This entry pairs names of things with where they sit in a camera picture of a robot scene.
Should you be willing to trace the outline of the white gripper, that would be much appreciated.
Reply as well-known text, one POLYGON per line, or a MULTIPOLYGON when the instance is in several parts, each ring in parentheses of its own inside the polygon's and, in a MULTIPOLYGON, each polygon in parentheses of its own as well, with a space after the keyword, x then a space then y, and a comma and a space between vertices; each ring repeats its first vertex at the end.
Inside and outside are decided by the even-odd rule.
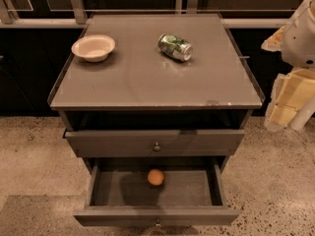
POLYGON ((290 22, 261 45, 266 51, 282 51, 283 60, 294 66, 275 79, 264 126, 271 132, 289 127, 297 112, 315 96, 315 15, 313 3, 301 5, 290 22))

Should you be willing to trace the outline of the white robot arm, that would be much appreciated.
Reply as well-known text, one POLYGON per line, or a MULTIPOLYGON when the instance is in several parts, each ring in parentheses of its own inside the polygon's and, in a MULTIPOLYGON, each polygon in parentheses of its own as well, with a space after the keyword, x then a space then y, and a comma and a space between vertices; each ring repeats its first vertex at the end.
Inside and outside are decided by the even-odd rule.
POLYGON ((264 126, 271 132, 286 127, 301 130, 315 112, 315 0, 304 0, 261 48, 279 51, 292 66, 288 74, 275 79, 264 126))

